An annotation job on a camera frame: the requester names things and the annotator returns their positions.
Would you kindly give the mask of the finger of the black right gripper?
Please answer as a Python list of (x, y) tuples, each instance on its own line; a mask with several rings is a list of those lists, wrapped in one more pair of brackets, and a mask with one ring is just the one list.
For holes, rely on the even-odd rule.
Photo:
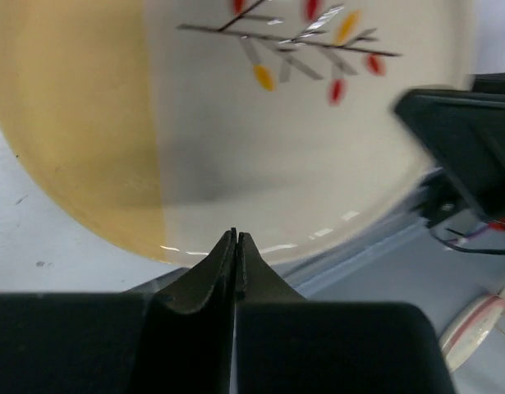
[(477, 75), (469, 91), (409, 89), (393, 112), (477, 216), (505, 222), (505, 73)]

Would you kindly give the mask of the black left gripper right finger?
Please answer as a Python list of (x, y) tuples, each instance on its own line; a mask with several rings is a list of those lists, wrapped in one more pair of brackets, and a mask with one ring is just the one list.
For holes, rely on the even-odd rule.
[(434, 329), (402, 302), (309, 301), (240, 234), (240, 393), (452, 393)]

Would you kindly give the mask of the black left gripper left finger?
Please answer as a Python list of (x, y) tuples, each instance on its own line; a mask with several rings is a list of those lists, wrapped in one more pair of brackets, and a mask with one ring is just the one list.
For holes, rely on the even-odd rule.
[(155, 293), (0, 294), (0, 393), (226, 393), (235, 230)]

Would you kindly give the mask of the yellow cream floral plate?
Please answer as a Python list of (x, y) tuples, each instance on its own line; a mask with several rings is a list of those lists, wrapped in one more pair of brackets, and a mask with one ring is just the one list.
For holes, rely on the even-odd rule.
[(291, 262), (420, 184), (393, 106), (468, 89), (474, 26), (471, 1), (0, 1), (0, 129), (114, 245), (191, 266), (235, 227)]

